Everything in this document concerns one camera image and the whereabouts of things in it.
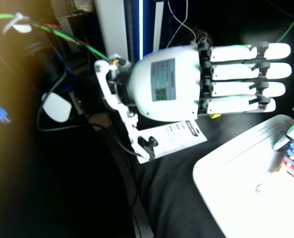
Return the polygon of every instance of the white robotic hand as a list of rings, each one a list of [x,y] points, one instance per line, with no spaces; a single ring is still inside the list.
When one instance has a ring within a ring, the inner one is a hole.
[[[239,112],[272,112],[273,97],[285,93],[285,86],[274,79],[290,76],[289,64],[272,62],[291,53],[283,43],[260,43],[209,47],[207,43],[173,47],[144,57],[130,76],[117,76],[115,56],[110,62],[95,62],[96,76],[107,104],[117,110],[129,133],[140,163],[154,158],[150,137],[142,140],[136,129],[138,117],[128,106],[152,120],[183,121],[199,115]],[[116,93],[106,76],[112,71]]]

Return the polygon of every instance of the black tablecloth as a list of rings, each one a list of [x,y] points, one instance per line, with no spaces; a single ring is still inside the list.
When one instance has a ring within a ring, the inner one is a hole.
[[[197,123],[207,142],[143,165],[131,158],[139,195],[156,238],[224,237],[193,182],[193,167],[214,149],[272,116],[201,117]]]

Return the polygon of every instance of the blue connector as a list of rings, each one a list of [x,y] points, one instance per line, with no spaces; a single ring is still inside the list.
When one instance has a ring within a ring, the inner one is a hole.
[[[4,123],[4,124],[9,124],[11,123],[11,119],[8,116],[8,113],[6,112],[5,109],[0,107],[0,122]]]

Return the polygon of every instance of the yellow object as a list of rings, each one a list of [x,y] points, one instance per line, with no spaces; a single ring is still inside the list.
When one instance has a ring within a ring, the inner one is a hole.
[[[218,118],[220,116],[221,116],[221,114],[214,114],[214,115],[210,115],[210,118],[211,119],[214,119],[214,118]]]

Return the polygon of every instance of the qr code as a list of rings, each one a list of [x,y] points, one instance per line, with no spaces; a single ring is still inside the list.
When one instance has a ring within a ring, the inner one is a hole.
[[[165,88],[156,89],[156,101],[167,100],[167,90]]]

